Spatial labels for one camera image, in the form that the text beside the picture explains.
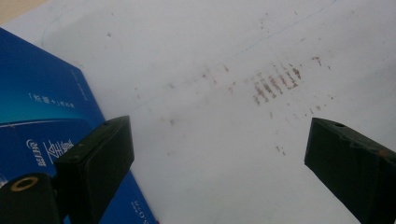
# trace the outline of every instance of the white table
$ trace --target white table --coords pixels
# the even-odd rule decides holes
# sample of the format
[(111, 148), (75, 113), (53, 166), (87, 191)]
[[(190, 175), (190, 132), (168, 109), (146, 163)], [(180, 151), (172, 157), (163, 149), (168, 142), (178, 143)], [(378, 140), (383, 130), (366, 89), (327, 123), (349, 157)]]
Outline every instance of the white table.
[(359, 223), (304, 153), (313, 117), (396, 148), (395, 11), (53, 0), (2, 27), (79, 67), (107, 119), (132, 117), (132, 169), (162, 224)]

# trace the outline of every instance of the blue package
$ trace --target blue package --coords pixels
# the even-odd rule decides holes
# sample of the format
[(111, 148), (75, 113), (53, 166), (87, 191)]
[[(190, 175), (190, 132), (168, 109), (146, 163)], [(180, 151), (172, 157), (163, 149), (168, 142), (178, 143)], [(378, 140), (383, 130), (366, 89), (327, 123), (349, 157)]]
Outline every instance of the blue package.
[[(0, 78), (0, 188), (22, 174), (54, 175), (52, 163), (105, 121), (79, 69), (1, 28)], [(132, 173), (101, 223), (157, 223)]]

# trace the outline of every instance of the black object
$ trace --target black object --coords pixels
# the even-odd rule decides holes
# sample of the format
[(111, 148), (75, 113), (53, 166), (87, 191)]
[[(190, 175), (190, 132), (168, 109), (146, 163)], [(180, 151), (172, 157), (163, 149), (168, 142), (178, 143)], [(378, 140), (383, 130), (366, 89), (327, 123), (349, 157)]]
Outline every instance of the black object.
[(394, 223), (395, 152), (343, 124), (312, 119), (304, 162), (361, 223)]
[(55, 177), (23, 175), (0, 188), (0, 223), (98, 223), (133, 161), (129, 117), (106, 121), (55, 162)]

